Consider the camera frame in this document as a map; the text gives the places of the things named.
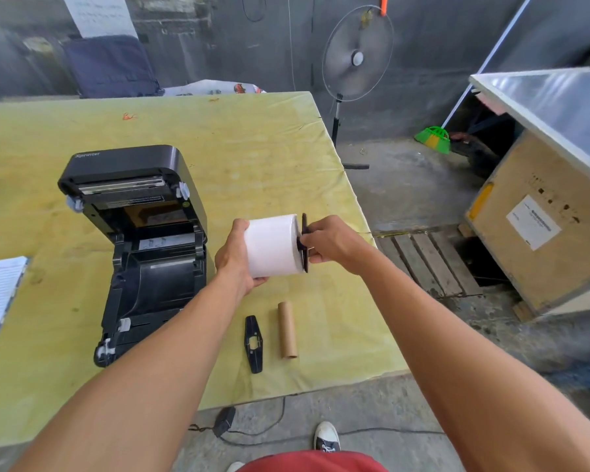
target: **black printer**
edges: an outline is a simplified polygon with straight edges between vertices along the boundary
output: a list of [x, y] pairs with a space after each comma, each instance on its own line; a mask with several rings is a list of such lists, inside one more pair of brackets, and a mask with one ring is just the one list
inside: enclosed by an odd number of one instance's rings
[[206, 285], [206, 214], [181, 152], [169, 145], [73, 155], [59, 188], [114, 244], [104, 367], [171, 319]]

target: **hand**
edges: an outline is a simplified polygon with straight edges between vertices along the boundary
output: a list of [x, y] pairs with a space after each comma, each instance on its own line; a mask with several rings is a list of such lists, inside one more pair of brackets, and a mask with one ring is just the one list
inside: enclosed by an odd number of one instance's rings
[[267, 277], [252, 278], [249, 274], [249, 259], [247, 258], [247, 245], [245, 244], [245, 230], [248, 228], [248, 220], [241, 218], [234, 220], [225, 245], [219, 249], [214, 257], [214, 265], [218, 272], [227, 271], [240, 276], [244, 282], [245, 294], [268, 280]]
[[337, 215], [313, 222], [308, 228], [311, 233], [302, 235], [299, 241], [311, 249], [311, 263], [335, 261], [350, 273], [358, 275], [362, 259], [376, 251]]

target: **yellow tablecloth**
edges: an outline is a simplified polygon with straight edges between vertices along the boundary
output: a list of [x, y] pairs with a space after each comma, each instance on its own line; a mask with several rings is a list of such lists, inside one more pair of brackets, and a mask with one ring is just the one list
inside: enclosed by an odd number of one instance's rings
[[[181, 150], [205, 206], [211, 255], [235, 217], [336, 213], [372, 241], [309, 93], [0, 104], [0, 259], [31, 259], [0, 331], [0, 445], [33, 438], [98, 372], [92, 355], [112, 245], [65, 205], [56, 182], [68, 158], [152, 144]], [[300, 354], [291, 361], [280, 359], [276, 319], [286, 299]], [[264, 338], [260, 374], [250, 373], [244, 352], [247, 315], [258, 317]], [[362, 281], [335, 264], [317, 265], [244, 299], [201, 408], [404, 369]]]

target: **white tabletop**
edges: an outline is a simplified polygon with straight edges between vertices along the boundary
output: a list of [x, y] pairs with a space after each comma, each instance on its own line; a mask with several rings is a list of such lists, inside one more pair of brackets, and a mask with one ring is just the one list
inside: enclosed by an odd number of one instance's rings
[[590, 67], [475, 74], [470, 82], [590, 177]]

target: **green object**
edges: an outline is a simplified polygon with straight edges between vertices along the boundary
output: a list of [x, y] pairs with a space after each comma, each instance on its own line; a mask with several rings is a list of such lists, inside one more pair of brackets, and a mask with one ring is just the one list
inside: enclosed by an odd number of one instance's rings
[[450, 137], [444, 128], [432, 126], [415, 135], [415, 140], [442, 154], [450, 153]]

